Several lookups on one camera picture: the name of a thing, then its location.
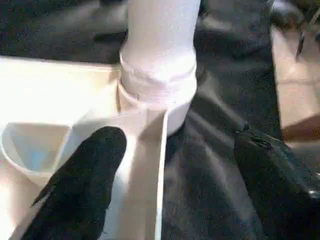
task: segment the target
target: white pvc pipe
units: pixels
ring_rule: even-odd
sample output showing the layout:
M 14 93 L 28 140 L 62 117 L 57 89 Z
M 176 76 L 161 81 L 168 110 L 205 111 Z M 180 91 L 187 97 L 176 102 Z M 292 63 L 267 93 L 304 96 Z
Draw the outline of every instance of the white pvc pipe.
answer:
M 200 0 L 131 0 L 128 5 L 120 98 L 153 110 L 176 109 L 169 134 L 183 123 L 197 88 L 193 38 L 199 6 Z

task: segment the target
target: black fabric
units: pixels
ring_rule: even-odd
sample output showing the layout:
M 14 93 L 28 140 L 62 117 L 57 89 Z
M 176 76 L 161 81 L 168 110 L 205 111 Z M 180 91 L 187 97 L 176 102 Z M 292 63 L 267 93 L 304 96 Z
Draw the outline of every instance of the black fabric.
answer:
M 109 12 L 120 6 L 111 4 Z M 17 26 L 2 38 L 0 53 L 116 63 L 126 18 L 119 11 L 95 21 L 98 7 L 88 2 Z M 197 92 L 184 126 L 167 141 L 162 239 L 264 239 L 233 146 L 246 121 L 281 138 L 269 6 L 263 0 L 205 0 L 203 7 L 194 37 Z M 105 33 L 110 37 L 95 38 Z
M 112 184 L 127 146 L 124 132 L 103 127 L 83 141 L 50 178 L 33 205 L 47 197 L 22 238 L 96 240 L 100 237 Z
M 282 141 L 247 126 L 237 134 L 235 160 L 271 240 L 318 239 L 320 179 Z

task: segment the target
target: white plastic tray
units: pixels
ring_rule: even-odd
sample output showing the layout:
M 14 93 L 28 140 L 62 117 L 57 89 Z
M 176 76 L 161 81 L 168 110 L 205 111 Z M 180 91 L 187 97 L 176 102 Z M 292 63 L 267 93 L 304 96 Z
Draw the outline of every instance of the white plastic tray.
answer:
M 106 213 L 113 225 L 100 239 L 159 239 L 168 114 L 129 102 L 121 108 L 117 67 L 0 58 L 0 72 L 1 149 L 8 161 L 1 164 L 12 178 L 0 172 L 0 185 L 14 193 L 2 198 L 0 218 L 8 225 L 1 230 L 12 233 L 40 190 L 23 176 L 43 186 L 85 138 L 116 126 L 126 134 L 127 149 Z M 27 197 L 15 192 L 21 188 L 34 190 Z M 17 197 L 27 201 L 12 207 Z

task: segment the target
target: white plastic funnel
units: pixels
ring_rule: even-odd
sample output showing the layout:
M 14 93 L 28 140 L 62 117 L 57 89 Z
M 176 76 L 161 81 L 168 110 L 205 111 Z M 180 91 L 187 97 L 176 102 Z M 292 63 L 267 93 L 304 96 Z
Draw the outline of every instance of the white plastic funnel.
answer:
M 9 123 L 1 137 L 1 150 L 9 163 L 32 182 L 44 186 L 54 173 L 57 154 L 68 126 Z

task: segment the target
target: black object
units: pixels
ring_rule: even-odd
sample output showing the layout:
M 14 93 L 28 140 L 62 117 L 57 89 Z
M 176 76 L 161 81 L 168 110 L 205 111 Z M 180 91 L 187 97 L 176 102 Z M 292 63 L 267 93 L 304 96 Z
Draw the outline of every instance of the black object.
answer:
M 270 10 L 270 19 L 280 28 L 298 28 L 304 22 L 305 16 L 290 1 L 274 0 Z
M 299 38 L 299 44 L 296 50 L 295 60 L 298 60 L 299 55 L 301 54 L 303 48 L 304 48 L 304 42 L 305 42 L 305 33 L 303 31 L 300 32 L 300 38 Z
M 319 238 L 320 179 L 284 142 L 246 128 L 234 156 L 268 239 Z
M 29 226 L 18 226 L 11 239 L 97 240 L 126 146 L 119 128 L 103 127 L 93 133 L 51 177 L 32 205 L 45 199 L 42 206 Z

